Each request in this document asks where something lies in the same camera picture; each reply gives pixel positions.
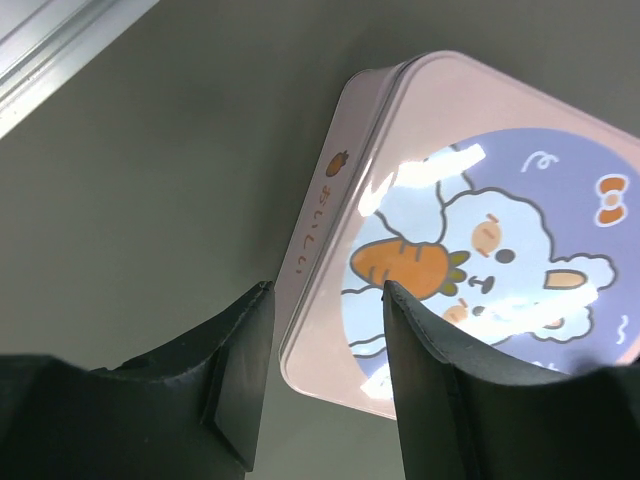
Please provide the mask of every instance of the gray surface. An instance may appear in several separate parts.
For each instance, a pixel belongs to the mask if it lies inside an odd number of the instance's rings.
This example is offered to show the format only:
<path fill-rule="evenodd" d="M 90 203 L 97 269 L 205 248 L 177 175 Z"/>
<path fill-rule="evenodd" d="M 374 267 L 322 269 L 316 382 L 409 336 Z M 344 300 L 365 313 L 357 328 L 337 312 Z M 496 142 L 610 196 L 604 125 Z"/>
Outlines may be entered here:
<path fill-rule="evenodd" d="M 114 366 L 274 278 L 360 69 L 459 49 L 640 133 L 638 15 L 622 0 L 162 0 L 0 142 L 0 350 Z M 267 395 L 250 478 L 402 478 L 393 422 L 289 391 L 275 362 Z"/>

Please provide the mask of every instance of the cartoon mouth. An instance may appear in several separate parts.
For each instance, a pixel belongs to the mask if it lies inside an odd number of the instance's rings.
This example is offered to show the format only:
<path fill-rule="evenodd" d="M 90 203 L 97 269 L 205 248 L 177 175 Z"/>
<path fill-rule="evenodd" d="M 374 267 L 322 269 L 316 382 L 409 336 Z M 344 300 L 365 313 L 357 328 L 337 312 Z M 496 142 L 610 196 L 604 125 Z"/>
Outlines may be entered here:
<path fill-rule="evenodd" d="M 469 284 L 470 287 L 475 287 L 476 285 L 480 285 L 480 292 L 486 295 L 491 291 L 491 289 L 495 285 L 496 277 L 494 277 L 493 275 L 489 275 L 484 280 L 478 280 L 478 277 L 474 275 L 471 278 L 469 278 L 467 283 Z"/>

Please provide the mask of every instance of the white cartoon animal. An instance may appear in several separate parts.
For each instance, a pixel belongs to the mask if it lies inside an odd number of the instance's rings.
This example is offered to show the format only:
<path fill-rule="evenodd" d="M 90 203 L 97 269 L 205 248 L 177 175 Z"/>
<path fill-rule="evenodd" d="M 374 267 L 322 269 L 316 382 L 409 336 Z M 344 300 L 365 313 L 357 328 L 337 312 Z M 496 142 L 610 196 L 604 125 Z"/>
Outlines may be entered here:
<path fill-rule="evenodd" d="M 352 247 L 342 302 L 354 355 L 385 349 L 385 280 L 488 344 L 524 333 L 562 343 L 589 334 L 589 305 L 615 280 L 607 257 L 554 258 L 535 204 L 499 189 L 474 190 L 463 174 L 436 181 L 433 169 L 425 172 L 433 181 L 389 189 Z"/>

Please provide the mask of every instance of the cartoon ear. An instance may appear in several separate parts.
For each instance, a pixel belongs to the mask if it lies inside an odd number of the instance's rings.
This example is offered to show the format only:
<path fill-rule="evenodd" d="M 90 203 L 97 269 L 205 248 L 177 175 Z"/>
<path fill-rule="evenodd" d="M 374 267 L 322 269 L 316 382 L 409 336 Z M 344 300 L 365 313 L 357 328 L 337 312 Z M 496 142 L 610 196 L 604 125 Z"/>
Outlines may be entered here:
<path fill-rule="evenodd" d="M 544 288 L 547 290 L 573 290 L 587 283 L 587 276 L 578 270 L 547 270 Z"/>

